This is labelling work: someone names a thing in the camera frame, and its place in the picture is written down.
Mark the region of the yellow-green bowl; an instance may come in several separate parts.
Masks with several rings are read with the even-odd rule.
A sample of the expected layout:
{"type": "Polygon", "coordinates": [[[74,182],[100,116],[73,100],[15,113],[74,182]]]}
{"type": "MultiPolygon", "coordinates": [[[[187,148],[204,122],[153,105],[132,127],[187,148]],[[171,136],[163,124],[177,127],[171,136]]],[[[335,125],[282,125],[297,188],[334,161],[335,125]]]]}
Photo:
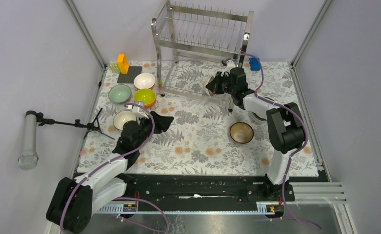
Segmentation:
{"type": "Polygon", "coordinates": [[[134,94],[135,101],[143,101],[146,104],[150,104],[157,100],[157,94],[152,89],[140,89],[134,94]]]}

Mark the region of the dark blue bowl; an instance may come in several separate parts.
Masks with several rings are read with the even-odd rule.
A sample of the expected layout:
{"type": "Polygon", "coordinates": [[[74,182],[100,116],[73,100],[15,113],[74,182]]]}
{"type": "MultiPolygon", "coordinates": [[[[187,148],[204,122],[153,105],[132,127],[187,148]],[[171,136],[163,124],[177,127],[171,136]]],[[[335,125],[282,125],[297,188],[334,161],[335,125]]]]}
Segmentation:
{"type": "Polygon", "coordinates": [[[113,125],[116,129],[123,130],[123,126],[129,121],[137,121],[137,117],[131,111],[125,110],[114,116],[113,125]]]}

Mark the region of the white orange-rimmed bowl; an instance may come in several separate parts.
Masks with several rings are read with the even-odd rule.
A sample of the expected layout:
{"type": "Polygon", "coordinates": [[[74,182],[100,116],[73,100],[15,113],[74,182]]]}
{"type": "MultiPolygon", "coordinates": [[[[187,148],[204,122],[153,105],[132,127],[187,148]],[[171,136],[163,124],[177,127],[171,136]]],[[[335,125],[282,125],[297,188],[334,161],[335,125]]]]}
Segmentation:
{"type": "Polygon", "coordinates": [[[151,73],[141,73],[134,78],[133,84],[137,89],[152,89],[156,78],[151,73]]]}

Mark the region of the mint green floral bowl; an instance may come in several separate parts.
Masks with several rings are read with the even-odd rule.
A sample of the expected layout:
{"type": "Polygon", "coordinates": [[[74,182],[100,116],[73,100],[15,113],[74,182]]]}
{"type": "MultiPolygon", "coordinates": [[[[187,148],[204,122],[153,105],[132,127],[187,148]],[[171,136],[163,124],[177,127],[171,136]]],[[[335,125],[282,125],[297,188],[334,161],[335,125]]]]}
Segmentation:
{"type": "Polygon", "coordinates": [[[131,88],[127,85],[120,84],[110,89],[108,98],[113,103],[125,103],[132,95],[131,88]]]}

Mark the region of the large white bowl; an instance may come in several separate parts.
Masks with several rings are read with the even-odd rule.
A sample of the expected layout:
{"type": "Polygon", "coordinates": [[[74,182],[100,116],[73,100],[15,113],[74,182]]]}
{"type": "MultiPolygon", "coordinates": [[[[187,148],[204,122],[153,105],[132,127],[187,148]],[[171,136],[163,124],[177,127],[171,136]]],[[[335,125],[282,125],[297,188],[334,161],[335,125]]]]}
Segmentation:
{"type": "Polygon", "coordinates": [[[260,117],[259,115],[257,115],[256,113],[254,112],[249,112],[249,116],[251,117],[251,119],[258,123],[258,124],[266,124],[267,123],[267,119],[263,118],[263,117],[260,117]]]}

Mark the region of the brown rimmed tan bowl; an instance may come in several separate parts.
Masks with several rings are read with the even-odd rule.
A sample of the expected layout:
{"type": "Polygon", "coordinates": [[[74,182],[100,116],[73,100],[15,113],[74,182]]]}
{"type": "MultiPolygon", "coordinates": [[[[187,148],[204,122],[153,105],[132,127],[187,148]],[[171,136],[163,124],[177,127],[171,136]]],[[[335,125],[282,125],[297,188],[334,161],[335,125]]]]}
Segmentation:
{"type": "Polygon", "coordinates": [[[245,122],[236,122],[230,126],[229,136],[235,143],[247,144],[254,138],[254,130],[245,122]]]}

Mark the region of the orange bowl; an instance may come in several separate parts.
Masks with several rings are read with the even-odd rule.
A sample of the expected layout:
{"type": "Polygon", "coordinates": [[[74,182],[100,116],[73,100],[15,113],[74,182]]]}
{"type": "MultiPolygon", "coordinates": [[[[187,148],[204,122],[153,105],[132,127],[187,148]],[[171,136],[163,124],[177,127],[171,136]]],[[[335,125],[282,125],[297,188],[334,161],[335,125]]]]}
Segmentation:
{"type": "Polygon", "coordinates": [[[156,104],[156,100],[153,101],[153,102],[150,103],[150,104],[146,104],[146,105],[145,105],[145,108],[146,108],[146,109],[152,108],[155,104],[156,104]]]}

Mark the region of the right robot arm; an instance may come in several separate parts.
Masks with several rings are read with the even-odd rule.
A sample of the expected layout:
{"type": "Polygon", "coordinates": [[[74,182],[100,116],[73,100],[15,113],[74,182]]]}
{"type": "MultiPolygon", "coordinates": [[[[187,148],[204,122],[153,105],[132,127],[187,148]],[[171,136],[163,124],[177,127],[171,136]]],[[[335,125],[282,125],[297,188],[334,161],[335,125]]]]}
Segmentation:
{"type": "Polygon", "coordinates": [[[294,102],[282,105],[260,96],[248,87],[246,73],[239,67],[217,72],[205,87],[214,95],[229,94],[234,105],[266,120],[274,155],[266,174],[270,183],[264,186],[263,194],[268,200],[277,200],[283,192],[281,185],[289,180],[292,157],[309,140],[298,105],[294,102]]]}

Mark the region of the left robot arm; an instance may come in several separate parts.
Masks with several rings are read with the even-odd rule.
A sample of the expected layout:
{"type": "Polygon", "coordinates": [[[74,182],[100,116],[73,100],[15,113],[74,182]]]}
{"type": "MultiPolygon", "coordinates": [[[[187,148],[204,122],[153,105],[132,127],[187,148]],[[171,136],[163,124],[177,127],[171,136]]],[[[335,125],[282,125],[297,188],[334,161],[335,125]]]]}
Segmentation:
{"type": "Polygon", "coordinates": [[[79,234],[92,215],[110,201],[141,202],[131,179],[119,176],[133,166],[152,136],[166,132],[173,120],[172,116],[150,111],[139,121],[125,122],[109,159],[79,177],[58,182],[46,219],[63,231],[79,234]]]}

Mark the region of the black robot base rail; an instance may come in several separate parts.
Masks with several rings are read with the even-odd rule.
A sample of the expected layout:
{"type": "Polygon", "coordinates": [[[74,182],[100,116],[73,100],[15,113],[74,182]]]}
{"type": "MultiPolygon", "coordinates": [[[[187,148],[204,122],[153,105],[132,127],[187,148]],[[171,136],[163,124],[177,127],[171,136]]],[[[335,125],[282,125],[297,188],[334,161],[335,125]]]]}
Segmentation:
{"type": "Polygon", "coordinates": [[[123,197],[136,198],[140,212],[248,212],[256,203],[295,201],[292,185],[272,185],[265,176],[116,176],[127,184],[123,197]]]}

